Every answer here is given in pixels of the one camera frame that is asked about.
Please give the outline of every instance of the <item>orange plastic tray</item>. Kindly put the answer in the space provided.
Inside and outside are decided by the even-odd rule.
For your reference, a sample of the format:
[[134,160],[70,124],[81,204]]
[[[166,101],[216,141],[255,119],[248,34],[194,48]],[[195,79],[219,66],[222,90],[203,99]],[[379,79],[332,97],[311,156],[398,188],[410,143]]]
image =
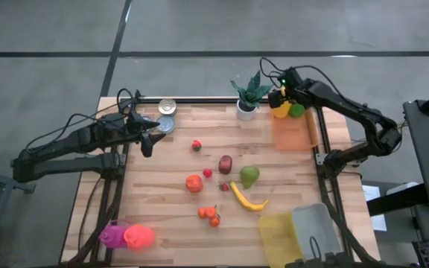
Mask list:
[[307,151],[319,144],[312,108],[300,118],[277,118],[271,112],[273,143],[277,150]]

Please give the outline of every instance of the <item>potted plant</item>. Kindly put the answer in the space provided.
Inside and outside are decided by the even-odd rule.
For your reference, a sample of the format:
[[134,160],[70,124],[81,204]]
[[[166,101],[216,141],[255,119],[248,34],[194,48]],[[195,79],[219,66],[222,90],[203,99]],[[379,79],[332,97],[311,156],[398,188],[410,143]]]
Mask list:
[[233,80],[230,82],[238,90],[239,94],[239,100],[236,103],[238,107],[238,111],[236,112],[238,119],[244,121],[254,119],[256,109],[259,108],[259,101],[269,92],[273,85],[260,86],[261,74],[259,71],[254,77],[251,77],[247,89],[237,86]]

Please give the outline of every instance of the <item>gray plastic basket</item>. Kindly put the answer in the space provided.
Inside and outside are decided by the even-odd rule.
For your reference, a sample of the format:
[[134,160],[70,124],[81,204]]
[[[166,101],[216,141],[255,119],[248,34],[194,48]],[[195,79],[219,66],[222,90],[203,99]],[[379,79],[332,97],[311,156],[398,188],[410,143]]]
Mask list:
[[[317,203],[295,208],[292,211],[292,221],[305,260],[314,258],[309,241],[311,236],[315,237],[319,244],[323,260],[325,260],[325,254],[328,252],[334,254],[342,252],[332,225],[332,219],[324,204]],[[318,255],[315,243],[313,243],[313,248],[315,254]]]

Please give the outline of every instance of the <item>white pot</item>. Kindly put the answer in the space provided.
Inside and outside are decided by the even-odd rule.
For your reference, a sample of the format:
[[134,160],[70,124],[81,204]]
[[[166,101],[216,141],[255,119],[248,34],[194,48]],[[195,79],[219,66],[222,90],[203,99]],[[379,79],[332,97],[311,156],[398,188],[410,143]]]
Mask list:
[[236,108],[238,108],[238,110],[236,111],[236,115],[238,116],[238,119],[242,121],[249,121],[254,119],[254,117],[256,116],[256,110],[258,109],[254,108],[254,110],[251,112],[245,112],[239,107],[239,100],[236,103]]

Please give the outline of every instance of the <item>green succulent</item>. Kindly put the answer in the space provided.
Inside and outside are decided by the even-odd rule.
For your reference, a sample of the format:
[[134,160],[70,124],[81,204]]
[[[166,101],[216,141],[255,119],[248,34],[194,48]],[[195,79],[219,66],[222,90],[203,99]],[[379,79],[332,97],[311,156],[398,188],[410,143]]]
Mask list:
[[259,101],[261,101],[261,99],[273,87],[273,85],[259,85],[261,83],[260,71],[258,71],[258,73],[254,77],[251,77],[251,80],[247,85],[247,89],[236,85],[235,81],[233,80],[231,80],[230,82],[232,84],[232,87],[238,90],[239,98],[241,99],[241,101],[248,107],[259,108]]

